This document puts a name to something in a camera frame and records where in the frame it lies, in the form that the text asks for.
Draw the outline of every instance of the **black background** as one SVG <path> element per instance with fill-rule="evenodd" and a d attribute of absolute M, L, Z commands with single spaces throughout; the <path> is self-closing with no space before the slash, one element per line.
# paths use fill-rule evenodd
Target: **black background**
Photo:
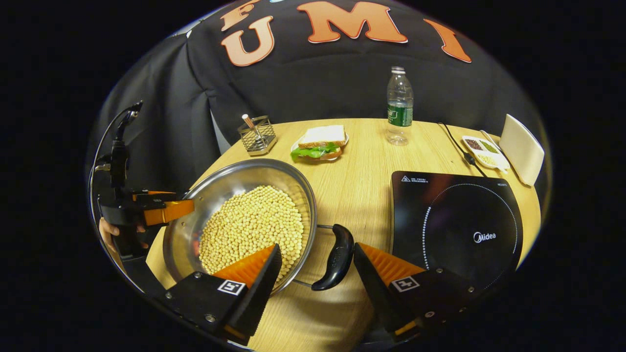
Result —
<path fill-rule="evenodd" d="M 16 229 L 5 238 L 15 279 L 5 290 L 9 349 L 219 350 L 158 312 L 116 273 L 89 225 L 81 175 L 91 123 L 113 85 L 159 41 L 221 3 L 8 7 L 6 140 L 17 148 L 4 159 L 15 165 L 6 172 L 9 188 L 20 191 L 8 197 L 17 212 L 6 223 Z M 619 305 L 607 299 L 621 267 L 602 247 L 611 233 L 623 234 L 617 227 L 623 216 L 598 201 L 623 192 L 607 188 L 619 163 L 584 147 L 623 144 L 606 142 L 620 120 L 605 112 L 620 101 L 610 77 L 624 73 L 619 38 L 610 37 L 618 33 L 611 18 L 618 8 L 610 1 L 423 1 L 418 9 L 476 41 L 519 80 L 552 139 L 555 183 L 547 223 L 510 285 L 472 320 L 403 350 L 623 347 L 613 317 Z M 601 184 L 593 179 L 598 175 Z"/>

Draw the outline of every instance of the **plastic bottle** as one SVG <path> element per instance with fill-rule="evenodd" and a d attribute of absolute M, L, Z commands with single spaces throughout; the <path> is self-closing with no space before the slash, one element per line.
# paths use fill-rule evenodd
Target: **plastic bottle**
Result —
<path fill-rule="evenodd" d="M 404 68 L 393 66 L 387 85 L 387 141 L 407 145 L 413 122 L 413 88 L 404 75 Z"/>

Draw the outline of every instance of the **human hand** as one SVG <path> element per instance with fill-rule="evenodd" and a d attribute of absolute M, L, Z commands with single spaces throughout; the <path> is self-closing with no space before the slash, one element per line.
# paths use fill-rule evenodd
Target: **human hand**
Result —
<path fill-rule="evenodd" d="M 100 230 L 100 236 L 102 236 L 103 241 L 105 242 L 105 244 L 114 252 L 117 253 L 117 251 L 115 250 L 115 246 L 113 245 L 113 239 L 111 238 L 111 235 L 113 236 L 119 236 L 120 235 L 120 230 L 109 224 L 104 217 L 100 218 L 100 223 L 98 224 L 98 229 Z M 146 229 L 143 228 L 143 226 L 141 225 L 137 225 L 137 232 L 146 232 Z M 148 244 L 142 242 L 141 246 L 146 249 L 148 248 Z"/>

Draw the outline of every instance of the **white tray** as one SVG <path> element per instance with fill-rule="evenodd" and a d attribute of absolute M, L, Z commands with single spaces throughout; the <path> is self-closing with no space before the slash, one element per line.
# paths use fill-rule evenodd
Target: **white tray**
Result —
<path fill-rule="evenodd" d="M 350 140 L 350 136 L 348 135 L 347 132 L 346 133 L 346 144 L 348 144 L 348 141 Z M 304 138 L 304 135 L 300 138 L 298 138 L 297 141 L 295 141 L 295 143 L 291 146 L 291 152 L 293 152 L 297 147 L 298 147 L 298 143 L 300 143 L 300 141 Z M 332 159 L 326 159 L 326 160 L 337 160 L 338 157 L 332 158 Z"/>
<path fill-rule="evenodd" d="M 468 147 L 469 150 L 471 150 L 471 153 L 474 154 L 475 159 L 482 166 L 488 167 L 488 168 L 498 168 L 498 169 L 500 169 L 500 170 L 502 170 L 504 172 L 506 172 L 506 169 L 511 168 L 511 165 L 506 160 L 505 156 L 502 155 L 502 153 L 498 150 L 498 147 L 493 145 L 493 143 L 489 142 L 486 139 L 476 138 L 476 137 L 471 137 L 471 136 L 463 136 L 462 138 L 463 138 L 463 143 L 465 144 L 465 146 Z M 468 144 L 467 140 L 475 141 L 476 143 L 478 143 L 478 145 L 481 147 L 482 150 L 477 150 L 477 149 L 472 148 Z M 489 150 L 487 150 L 487 148 L 485 148 L 484 145 L 482 145 L 481 142 L 489 145 L 491 148 L 496 150 L 496 152 L 495 153 L 494 152 L 490 152 Z M 495 164 L 484 162 L 482 159 L 480 159 L 479 155 L 492 158 L 493 161 L 495 162 Z"/>

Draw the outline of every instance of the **pot handle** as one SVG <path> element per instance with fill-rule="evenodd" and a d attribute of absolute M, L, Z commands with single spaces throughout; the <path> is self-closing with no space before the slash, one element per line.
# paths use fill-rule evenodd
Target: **pot handle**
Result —
<path fill-rule="evenodd" d="M 318 227 L 332 229 L 335 233 L 335 246 L 328 255 L 324 277 L 311 285 L 313 291 L 323 291 L 337 286 L 348 273 L 354 252 L 354 238 L 348 229 L 339 224 L 318 225 Z"/>

